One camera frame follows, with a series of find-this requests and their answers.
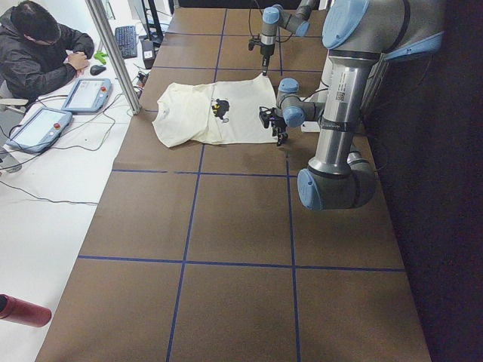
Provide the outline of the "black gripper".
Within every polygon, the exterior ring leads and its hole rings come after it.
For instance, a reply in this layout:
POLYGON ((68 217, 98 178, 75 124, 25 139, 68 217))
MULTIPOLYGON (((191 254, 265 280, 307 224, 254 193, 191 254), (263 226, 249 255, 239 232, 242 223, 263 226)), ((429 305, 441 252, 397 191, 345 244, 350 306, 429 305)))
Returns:
POLYGON ((272 127, 272 135, 277 137, 277 146, 281 146, 283 143, 286 143, 289 135, 286 131, 287 125, 283 117, 274 115, 274 122, 272 127))
POLYGON ((261 44, 260 45, 260 53, 262 55, 262 66, 261 71, 263 76, 268 75, 269 71, 269 61, 271 56, 274 54, 274 45, 273 44, 261 44))

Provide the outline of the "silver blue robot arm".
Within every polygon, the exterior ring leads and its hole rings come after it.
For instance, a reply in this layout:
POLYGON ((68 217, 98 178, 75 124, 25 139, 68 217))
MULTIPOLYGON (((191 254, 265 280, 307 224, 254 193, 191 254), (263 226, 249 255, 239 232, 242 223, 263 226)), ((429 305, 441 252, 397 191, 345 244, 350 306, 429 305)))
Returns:
POLYGON ((375 190, 375 175, 352 138, 367 80, 379 60, 412 60, 435 53, 444 34, 444 1, 337 1, 321 38, 328 51, 323 102, 304 102, 292 78, 278 86, 275 107, 261 110, 264 127, 283 143, 287 127, 318 123, 315 156, 297 176, 299 199, 310 210, 356 208, 375 190))
POLYGON ((248 49, 252 51, 255 46, 260 48, 262 56, 261 72, 267 76, 270 58, 275 52, 275 43, 281 42, 279 30, 287 30, 290 35, 303 37, 309 31, 309 18, 315 9, 315 1, 301 1, 295 14, 290 14, 281 5, 272 5, 262 12, 261 31, 252 36, 248 49))

